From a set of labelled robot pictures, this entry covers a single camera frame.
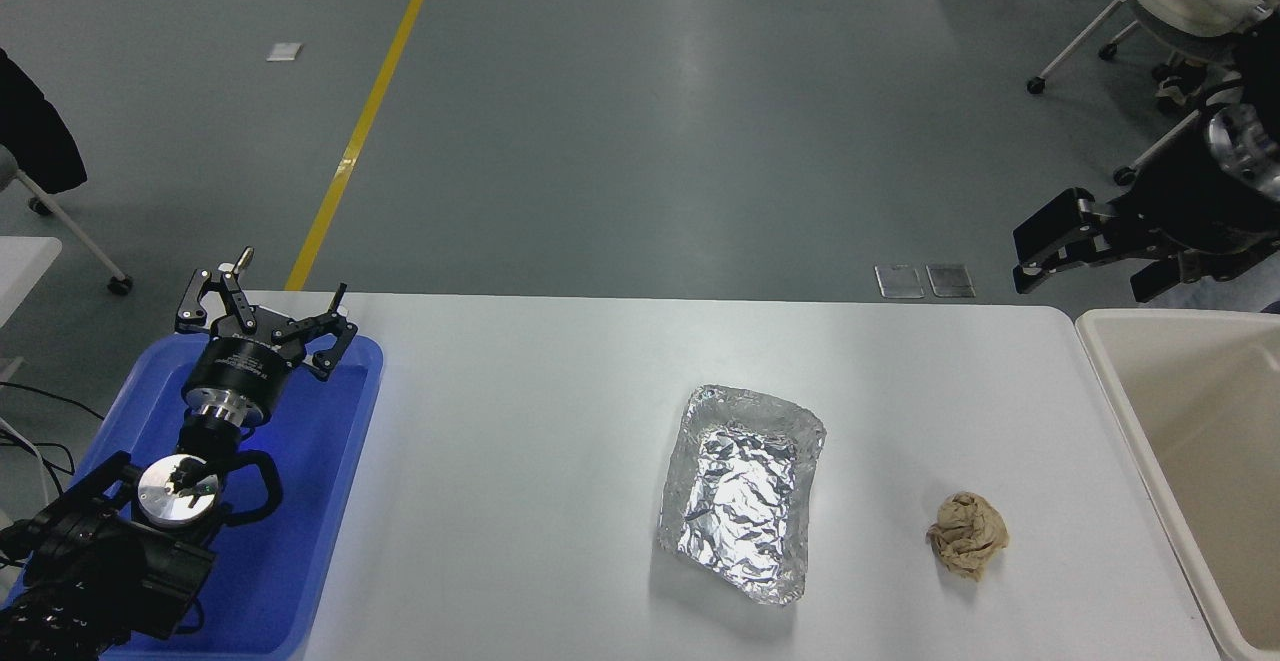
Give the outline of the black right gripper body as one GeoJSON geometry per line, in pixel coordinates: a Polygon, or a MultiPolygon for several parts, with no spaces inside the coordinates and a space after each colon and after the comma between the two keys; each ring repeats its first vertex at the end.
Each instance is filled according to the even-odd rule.
{"type": "Polygon", "coordinates": [[[1258,119],[1187,119],[1114,172],[1119,257],[1243,254],[1277,242],[1277,141],[1258,119]]]}

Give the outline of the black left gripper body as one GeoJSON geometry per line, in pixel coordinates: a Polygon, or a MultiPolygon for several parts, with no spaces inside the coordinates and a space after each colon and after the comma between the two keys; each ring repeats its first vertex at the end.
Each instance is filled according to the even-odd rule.
{"type": "Polygon", "coordinates": [[[302,360],[297,345],[275,348],[252,339],[215,337],[184,383],[186,405],[193,412],[223,404],[273,414],[302,360]]]}

